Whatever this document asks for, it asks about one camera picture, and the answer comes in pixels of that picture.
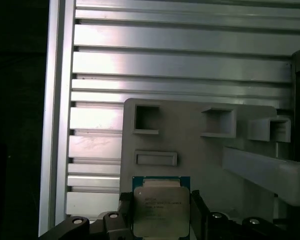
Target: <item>black mechanical arm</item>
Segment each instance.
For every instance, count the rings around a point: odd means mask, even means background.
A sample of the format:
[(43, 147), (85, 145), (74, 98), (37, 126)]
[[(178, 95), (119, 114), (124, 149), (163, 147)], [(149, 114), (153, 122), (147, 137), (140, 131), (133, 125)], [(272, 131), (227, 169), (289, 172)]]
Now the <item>black mechanical arm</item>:
[[(210, 212), (198, 190), (190, 195), (190, 224), (197, 240), (287, 240), (286, 231), (259, 217), (238, 224), (220, 212)], [(90, 224), (85, 217), (72, 216), (43, 234), (39, 240), (133, 240), (132, 192), (120, 195), (117, 211)]]

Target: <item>screw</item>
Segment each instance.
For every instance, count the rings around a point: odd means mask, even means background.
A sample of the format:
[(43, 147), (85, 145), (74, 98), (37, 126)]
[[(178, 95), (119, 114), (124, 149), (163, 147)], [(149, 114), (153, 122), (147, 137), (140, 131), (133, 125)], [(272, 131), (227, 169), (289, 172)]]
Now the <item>screw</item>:
[(113, 213), (113, 214), (110, 214), (109, 217), (112, 219), (115, 219), (116, 217), (118, 217), (118, 214)]
[(249, 221), (250, 223), (252, 223), (252, 224), (259, 224), (260, 222), (257, 220), (257, 219), (250, 219), (250, 221)]
[(81, 219), (75, 219), (75, 220), (73, 220), (73, 223), (74, 224), (80, 224), (80, 223), (82, 223), (83, 221), (81, 220)]
[(222, 218), (222, 215), (220, 213), (214, 213), (212, 214), (212, 216), (215, 218), (215, 219), (220, 219)]

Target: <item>gray plastic bracket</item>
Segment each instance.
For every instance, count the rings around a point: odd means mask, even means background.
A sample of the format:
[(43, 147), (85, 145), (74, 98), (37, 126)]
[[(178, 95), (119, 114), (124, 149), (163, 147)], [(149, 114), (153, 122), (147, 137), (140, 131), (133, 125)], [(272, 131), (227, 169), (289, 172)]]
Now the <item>gray plastic bracket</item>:
[(236, 138), (237, 114), (231, 107), (206, 107), (202, 110), (205, 129), (201, 137)]
[(290, 143), (291, 121), (286, 117), (267, 117), (248, 122), (248, 139)]
[(300, 206), (300, 162), (224, 147), (222, 167)]

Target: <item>black background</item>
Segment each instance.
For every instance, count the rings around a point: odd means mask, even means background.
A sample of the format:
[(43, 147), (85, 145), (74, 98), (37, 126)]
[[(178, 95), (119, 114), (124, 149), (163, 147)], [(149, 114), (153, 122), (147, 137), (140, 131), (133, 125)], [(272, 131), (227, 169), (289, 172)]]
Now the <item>black background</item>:
[(36, 239), (48, 0), (0, 1), (0, 239)]

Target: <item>rectangular slot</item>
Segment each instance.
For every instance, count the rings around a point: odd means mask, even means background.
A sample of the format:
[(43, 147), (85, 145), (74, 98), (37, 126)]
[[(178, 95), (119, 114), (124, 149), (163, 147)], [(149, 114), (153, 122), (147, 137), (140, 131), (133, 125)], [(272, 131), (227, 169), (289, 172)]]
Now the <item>rectangular slot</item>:
[(270, 141), (284, 142), (286, 138), (286, 123), (280, 121), (270, 122)]
[(209, 107), (202, 111), (205, 117), (202, 137), (235, 138), (236, 111), (234, 109)]
[(160, 111), (158, 106), (136, 105), (134, 112), (135, 134), (159, 134)]
[(177, 153), (166, 151), (134, 152), (134, 162), (138, 165), (177, 166)]
[(291, 121), (286, 117), (267, 117), (249, 121), (248, 139), (290, 143)]

